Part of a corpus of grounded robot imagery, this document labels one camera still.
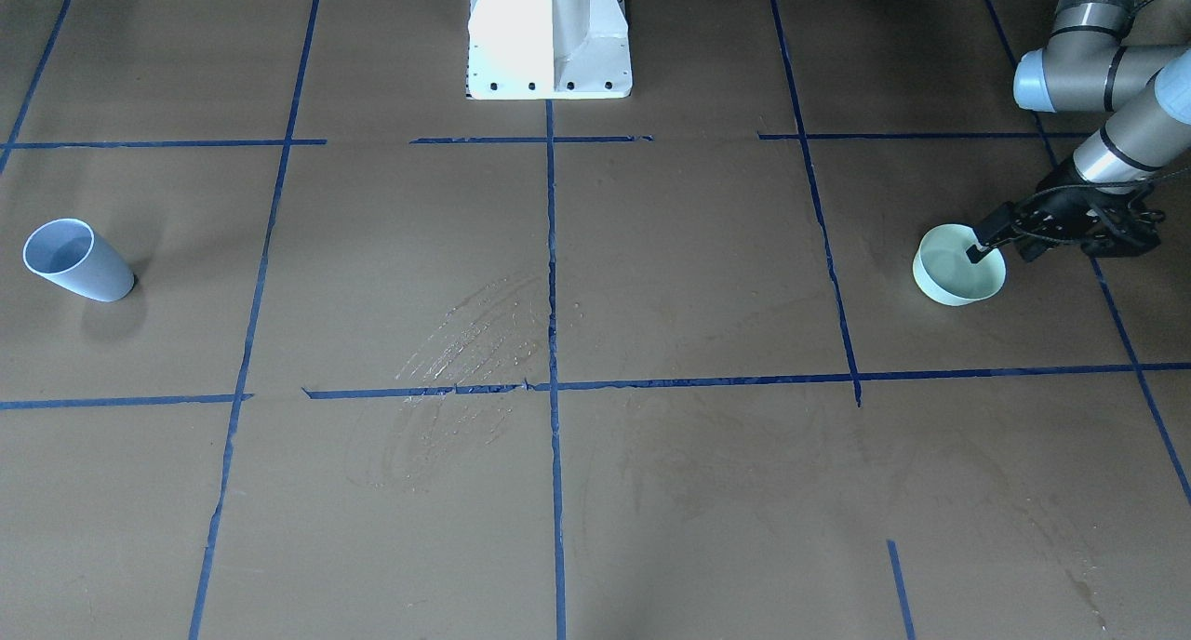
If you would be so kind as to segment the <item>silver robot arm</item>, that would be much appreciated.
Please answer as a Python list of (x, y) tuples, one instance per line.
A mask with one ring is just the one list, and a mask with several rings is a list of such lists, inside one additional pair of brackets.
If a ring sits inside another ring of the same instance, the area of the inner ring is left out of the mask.
[(1190, 144), (1187, 46), (1127, 46), (1143, 0), (1060, 0), (1047, 44), (1015, 72), (1018, 106), (1037, 112), (1106, 112), (1106, 122), (1034, 193), (1000, 204), (974, 228), (977, 265), (1000, 246), (1024, 261), (1052, 248), (1092, 257), (1156, 248), (1164, 215), (1145, 198)]

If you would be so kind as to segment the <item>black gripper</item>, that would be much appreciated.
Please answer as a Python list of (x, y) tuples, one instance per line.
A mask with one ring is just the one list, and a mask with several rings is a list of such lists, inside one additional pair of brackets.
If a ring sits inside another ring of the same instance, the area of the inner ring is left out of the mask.
[(971, 228), (975, 241), (966, 249), (971, 265), (1018, 241), (1025, 262), (1050, 249), (1073, 246), (1090, 257), (1135, 257), (1160, 246), (1161, 210), (1145, 203), (1152, 187), (1137, 192), (1106, 193), (1095, 187), (1061, 185), (1043, 188), (1017, 205), (1000, 203)]

